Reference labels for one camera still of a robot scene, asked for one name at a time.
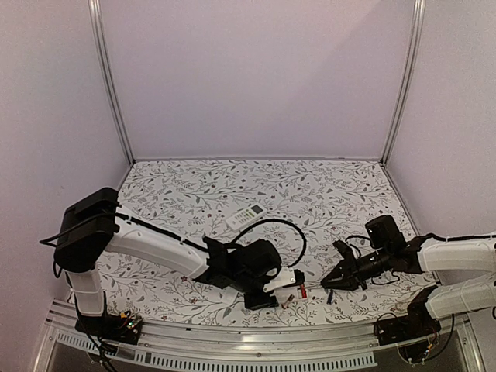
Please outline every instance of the leaf pattern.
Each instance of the leaf pattern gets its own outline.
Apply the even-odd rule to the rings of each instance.
[[[132,309],[146,319],[213,326],[307,326],[355,322],[385,312],[402,313],[431,275],[399,274],[401,280],[370,284],[366,291],[335,291],[332,303],[319,281],[340,259],[332,241],[364,234],[364,224],[382,214],[396,219],[405,237],[412,228],[376,162],[320,160],[181,160],[135,164],[119,194],[137,215],[192,239],[203,234],[229,241],[236,234],[226,217],[254,202],[267,218],[287,219],[307,236],[298,268],[305,272],[309,299],[289,308],[246,310],[222,291],[181,273],[134,257],[105,253],[98,262],[111,310]],[[298,257],[298,234],[280,224],[257,227],[241,243],[269,239],[285,264]],[[363,247],[366,253],[370,248]],[[377,282],[394,279],[386,273]]]

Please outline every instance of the red object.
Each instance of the red object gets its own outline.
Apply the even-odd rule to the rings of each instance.
[[[301,291],[301,298],[307,298],[307,290],[304,284],[300,285],[300,291]]]

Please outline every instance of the small object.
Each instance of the small object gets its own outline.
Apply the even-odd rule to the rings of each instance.
[[[305,288],[304,284],[300,285],[300,292],[301,292],[301,298],[302,299],[306,299],[308,297],[307,296],[307,288]]]
[[[289,305],[291,304],[291,302],[295,299],[295,295],[294,294],[290,294],[288,299],[286,300],[286,302],[284,304],[281,304],[281,307],[285,310],[287,308],[289,308]]]
[[[250,207],[241,209],[234,215],[231,215],[226,220],[226,223],[232,231],[238,231],[251,225],[266,213],[267,210],[262,205],[253,204]]]
[[[233,287],[226,287],[220,293],[220,301],[223,304],[231,306],[238,297],[238,291]]]
[[[332,305],[332,298],[334,297],[334,290],[329,290],[329,295],[327,296],[327,305]]]

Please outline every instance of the white plastic arm segment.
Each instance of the white plastic arm segment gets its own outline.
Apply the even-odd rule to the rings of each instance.
[[[133,215],[128,208],[118,208],[117,212]],[[115,218],[115,223],[119,225],[119,232],[105,248],[108,252],[139,257],[193,278],[203,274],[208,268],[207,253],[120,218]],[[76,296],[79,312],[86,316],[100,316],[105,301],[98,269],[80,274],[67,272],[67,275]]]
[[[67,272],[71,290],[77,300],[77,308],[82,315],[100,316],[105,306],[100,274],[95,268],[85,273]]]
[[[117,212],[133,215],[125,207],[118,208]],[[116,218],[115,223],[119,225],[119,232],[114,235],[105,248],[107,252],[129,254],[163,265],[187,277],[199,277],[208,269],[207,253],[129,220],[123,221]]]
[[[496,273],[436,288],[425,303],[434,319],[496,306]]]
[[[418,252],[422,271],[482,270],[496,273],[496,237],[460,242],[428,239]]]

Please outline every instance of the metal frame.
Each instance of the metal frame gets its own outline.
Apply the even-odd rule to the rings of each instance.
[[[102,77],[105,83],[105,90],[107,91],[107,96],[109,99],[108,103],[110,104],[110,109],[112,111],[115,129],[117,130],[117,135],[119,136],[119,141],[121,143],[124,156],[126,157],[129,165],[133,165],[135,163],[135,158],[133,155],[133,150],[131,149],[129,137],[127,135],[126,126],[124,125],[124,119],[122,117],[122,112],[119,100],[117,99],[117,92],[115,90],[114,80],[112,77],[112,70],[110,68],[109,53],[107,51],[105,34],[103,32],[100,0],[88,0],[88,4],[90,8],[91,24],[93,27],[93,36],[95,37],[98,60],[102,69]]]
[[[47,370],[54,343],[57,342],[95,353],[86,336],[74,330],[76,320],[73,305],[53,301],[44,325],[43,347],[33,371]],[[441,324],[443,333],[449,332],[451,317],[443,319]],[[278,372],[296,371],[299,370],[296,367],[301,366],[301,370],[310,372],[326,370],[326,363],[337,366],[332,370],[354,370],[359,367],[358,360],[374,365],[374,351],[396,347],[394,344],[379,346],[373,328],[371,321],[273,328],[145,321],[138,345],[119,344],[115,358],[167,370],[203,370],[206,367],[205,370],[210,371],[249,372],[243,366],[252,366],[250,371],[270,372],[271,369],[267,367],[272,366]],[[456,317],[455,332],[463,344],[462,351],[468,370],[484,372],[467,315]]]
[[[408,97],[408,90],[412,82],[413,70],[415,69],[415,62],[417,60],[417,53],[419,51],[420,37],[422,35],[422,24],[424,22],[425,0],[415,0],[412,21],[412,33],[410,35],[410,44],[408,46],[408,54],[406,58],[405,70],[403,71],[403,78],[401,79],[401,88],[394,107],[393,119],[387,134],[386,143],[382,151],[381,163],[384,166],[388,165],[393,151],[394,142],[398,135],[398,130],[401,124],[403,111],[405,110],[405,103]]]

